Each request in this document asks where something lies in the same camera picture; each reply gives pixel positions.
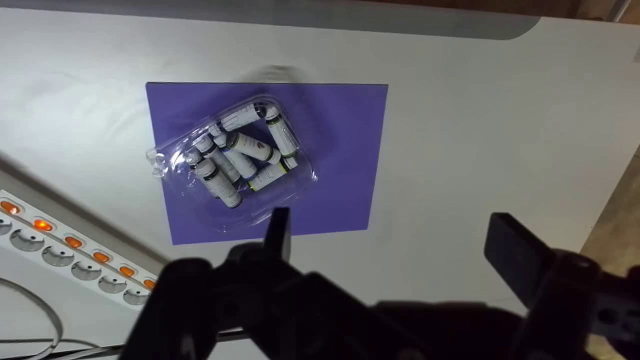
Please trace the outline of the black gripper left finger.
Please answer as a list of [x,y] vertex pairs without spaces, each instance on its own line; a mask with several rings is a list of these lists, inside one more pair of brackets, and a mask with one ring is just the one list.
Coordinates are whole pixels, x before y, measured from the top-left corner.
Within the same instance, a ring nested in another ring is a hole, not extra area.
[[263,251],[269,260],[290,260],[290,211],[274,209],[263,237]]

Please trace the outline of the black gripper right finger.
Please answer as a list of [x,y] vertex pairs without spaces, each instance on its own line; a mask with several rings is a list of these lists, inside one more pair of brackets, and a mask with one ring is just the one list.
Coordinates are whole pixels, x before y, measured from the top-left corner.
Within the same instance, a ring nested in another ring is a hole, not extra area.
[[487,222],[483,258],[513,297],[530,306],[553,252],[511,215],[494,213]]

